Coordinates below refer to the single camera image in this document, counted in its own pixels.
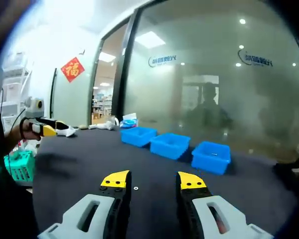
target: company logo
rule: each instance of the company logo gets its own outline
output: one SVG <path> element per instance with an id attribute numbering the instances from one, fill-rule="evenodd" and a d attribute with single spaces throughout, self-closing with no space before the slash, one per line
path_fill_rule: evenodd
<path id="1" fill-rule="evenodd" d="M 165 65 L 167 62 L 175 61 L 176 55 L 174 56 L 163 56 L 163 57 L 150 57 L 149 66 L 155 67 L 160 65 Z"/>
<path id="2" fill-rule="evenodd" d="M 239 50 L 238 57 L 248 66 L 273 66 L 273 62 L 271 60 L 264 57 L 248 55 L 247 51 Z"/>

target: green basket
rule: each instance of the green basket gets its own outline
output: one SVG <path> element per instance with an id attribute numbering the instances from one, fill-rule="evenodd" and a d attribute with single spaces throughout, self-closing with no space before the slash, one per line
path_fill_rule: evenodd
<path id="1" fill-rule="evenodd" d="M 4 164 L 10 173 L 8 156 L 4 157 Z M 32 182 L 34 174 L 34 157 L 32 151 L 17 151 L 10 155 L 12 178 L 15 181 Z"/>

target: black table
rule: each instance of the black table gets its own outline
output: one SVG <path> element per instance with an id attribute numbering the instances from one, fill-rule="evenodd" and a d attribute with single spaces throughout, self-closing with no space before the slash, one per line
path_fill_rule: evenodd
<path id="1" fill-rule="evenodd" d="M 118 131 L 81 130 L 77 137 L 46 137 L 36 156 L 33 203 L 41 231 L 56 222 L 86 194 L 93 194 L 104 177 L 131 170 L 131 216 L 128 239 L 180 238 L 176 217 L 175 173 L 203 177 L 209 190 L 274 234 L 292 212 L 296 199 L 272 172 L 274 162 L 232 153 L 223 176 L 198 172 L 189 163 L 151 154 L 148 148 L 124 144 Z"/>

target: blue plastic bin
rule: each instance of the blue plastic bin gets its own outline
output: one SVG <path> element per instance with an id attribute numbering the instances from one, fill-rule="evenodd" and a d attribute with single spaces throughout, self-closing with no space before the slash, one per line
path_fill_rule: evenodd
<path id="1" fill-rule="evenodd" d="M 176 160 L 188 149 L 189 141 L 190 137 L 165 133 L 150 140 L 150 151 Z"/>
<path id="2" fill-rule="evenodd" d="M 224 174 L 230 159 L 230 147 L 223 144 L 202 142 L 191 153 L 191 166 L 215 174 Z"/>
<path id="3" fill-rule="evenodd" d="M 121 130 L 121 141 L 129 143 L 137 147 L 143 147 L 150 142 L 150 139 L 155 137 L 156 129 L 135 127 Z"/>

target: glass wall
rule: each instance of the glass wall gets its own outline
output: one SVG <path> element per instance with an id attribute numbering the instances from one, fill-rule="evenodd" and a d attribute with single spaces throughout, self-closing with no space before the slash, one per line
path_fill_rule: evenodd
<path id="1" fill-rule="evenodd" d="M 124 114 L 159 133 L 293 160 L 299 149 L 299 47 L 258 0 L 168 0 L 142 12 Z"/>

